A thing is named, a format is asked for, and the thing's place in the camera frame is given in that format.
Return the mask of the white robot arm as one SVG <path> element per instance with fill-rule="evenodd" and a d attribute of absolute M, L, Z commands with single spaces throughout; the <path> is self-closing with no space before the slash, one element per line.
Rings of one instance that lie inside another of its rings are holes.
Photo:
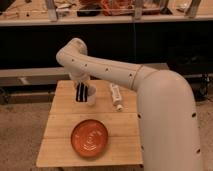
<path fill-rule="evenodd" d="M 56 55 L 71 79 L 94 76 L 136 93 L 144 171 L 204 171 L 192 89 L 171 70 L 91 57 L 79 38 Z"/>

